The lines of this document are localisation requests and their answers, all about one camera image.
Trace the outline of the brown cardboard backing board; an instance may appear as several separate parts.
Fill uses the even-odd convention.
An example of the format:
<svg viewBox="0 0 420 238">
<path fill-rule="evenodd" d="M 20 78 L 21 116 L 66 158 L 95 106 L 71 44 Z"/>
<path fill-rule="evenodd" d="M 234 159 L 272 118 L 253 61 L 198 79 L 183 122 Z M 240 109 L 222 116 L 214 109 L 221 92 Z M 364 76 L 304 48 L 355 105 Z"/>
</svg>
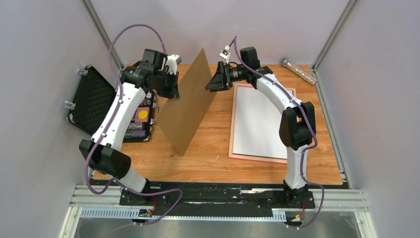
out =
<svg viewBox="0 0 420 238">
<path fill-rule="evenodd" d="M 168 99 L 156 117 L 158 126 L 181 156 L 185 155 L 215 98 L 215 93 L 205 89 L 211 79 L 207 56 L 201 49 L 178 83 L 180 98 Z"/>
</svg>

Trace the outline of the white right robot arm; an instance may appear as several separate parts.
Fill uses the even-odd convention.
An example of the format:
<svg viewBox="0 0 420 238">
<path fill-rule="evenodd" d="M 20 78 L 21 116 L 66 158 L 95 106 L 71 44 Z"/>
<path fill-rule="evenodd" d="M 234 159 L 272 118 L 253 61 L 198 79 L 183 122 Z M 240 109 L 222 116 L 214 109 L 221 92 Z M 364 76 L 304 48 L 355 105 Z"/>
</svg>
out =
<svg viewBox="0 0 420 238">
<path fill-rule="evenodd" d="M 261 66 L 254 47 L 240 50 L 240 63 L 227 61 L 228 50 L 229 47 L 225 47 L 221 51 L 224 60 L 217 63 L 216 72 L 205 89 L 226 91 L 233 87 L 234 82 L 246 81 L 279 110 L 279 138 L 287 150 L 283 200 L 287 206 L 295 207 L 309 195 L 306 178 L 308 150 L 317 145 L 314 105 L 290 94 L 269 67 Z"/>
</svg>

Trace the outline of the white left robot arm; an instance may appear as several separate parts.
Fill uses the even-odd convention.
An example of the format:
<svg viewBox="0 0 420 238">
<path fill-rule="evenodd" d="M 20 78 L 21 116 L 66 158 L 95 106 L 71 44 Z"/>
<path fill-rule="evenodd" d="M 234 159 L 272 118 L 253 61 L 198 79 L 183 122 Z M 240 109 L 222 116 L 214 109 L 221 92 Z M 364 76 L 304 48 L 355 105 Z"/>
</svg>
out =
<svg viewBox="0 0 420 238">
<path fill-rule="evenodd" d="M 129 123 L 148 91 L 161 97 L 178 99 L 177 67 L 180 55 L 145 49 L 140 61 L 126 67 L 117 76 L 118 90 L 108 113 L 90 140 L 81 140 L 79 150 L 86 161 L 86 170 L 92 169 L 111 177 L 123 188 L 133 191 L 133 199 L 140 205 L 148 204 L 152 192 L 148 179 L 131 165 L 131 158 L 121 152 Z"/>
</svg>

